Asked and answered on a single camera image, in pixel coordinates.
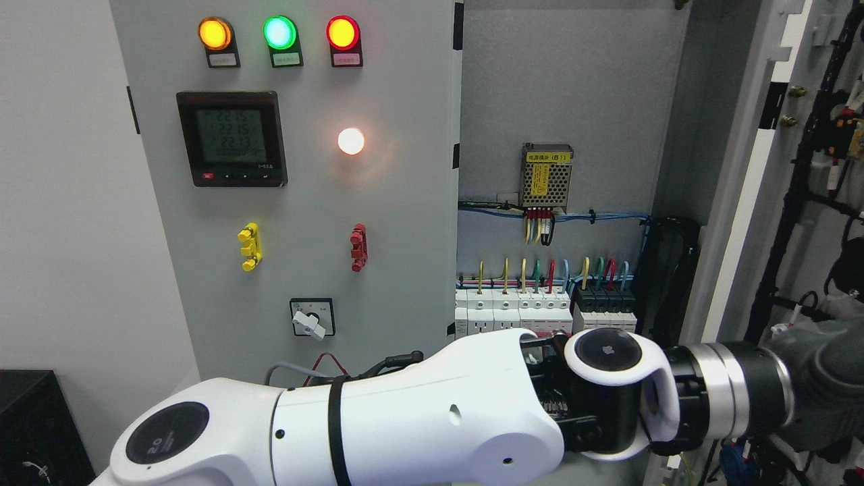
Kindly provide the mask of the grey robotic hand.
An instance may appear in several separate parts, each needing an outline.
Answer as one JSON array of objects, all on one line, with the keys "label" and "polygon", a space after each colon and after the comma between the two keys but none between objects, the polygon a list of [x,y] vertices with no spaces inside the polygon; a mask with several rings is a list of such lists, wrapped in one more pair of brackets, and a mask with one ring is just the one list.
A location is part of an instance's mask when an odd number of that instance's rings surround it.
[{"label": "grey robotic hand", "polygon": [[777,434],[796,450],[820,450],[863,431],[862,318],[796,324],[766,344],[786,364],[792,419]]}]

